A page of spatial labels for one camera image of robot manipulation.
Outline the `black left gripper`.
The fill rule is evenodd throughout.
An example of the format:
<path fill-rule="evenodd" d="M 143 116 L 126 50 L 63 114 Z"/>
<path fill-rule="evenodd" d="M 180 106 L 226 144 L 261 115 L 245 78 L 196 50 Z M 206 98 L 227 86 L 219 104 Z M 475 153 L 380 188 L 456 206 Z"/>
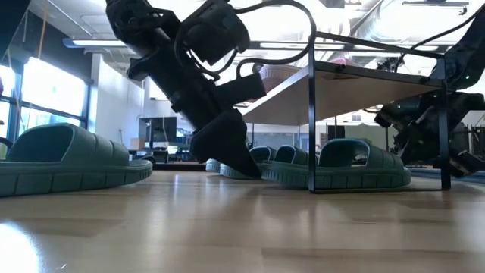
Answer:
<path fill-rule="evenodd" d="M 258 169 L 246 146 L 247 126 L 233 106 L 266 94 L 261 76 L 250 74 L 223 85 L 207 79 L 186 51 L 206 61 L 218 61 L 238 47 L 231 38 L 189 35 L 182 40 L 163 33 L 137 33 L 127 45 L 139 57 L 130 61 L 128 76 L 151 77 L 176 113 L 196 129 L 190 152 L 199 162 L 215 159 L 241 174 L 258 178 Z"/>

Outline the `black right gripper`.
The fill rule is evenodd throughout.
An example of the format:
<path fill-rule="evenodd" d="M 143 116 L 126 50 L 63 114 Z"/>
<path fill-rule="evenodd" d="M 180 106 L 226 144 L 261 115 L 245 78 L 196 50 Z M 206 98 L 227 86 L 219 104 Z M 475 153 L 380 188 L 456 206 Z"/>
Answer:
<path fill-rule="evenodd" d="M 484 110 L 484 95 L 481 93 L 449 93 L 448 128 L 453 130 L 469 111 Z M 425 93 L 386 104 L 377 113 L 374 121 L 381 127 L 393 126 L 398 132 L 394 136 L 395 150 L 404 164 L 425 162 L 439 155 L 439 139 L 436 133 L 418 127 L 408 127 L 412 122 L 437 129 L 437 97 Z M 484 170 L 484 160 L 464 150 L 449 152 L 450 174 L 466 177 Z"/>

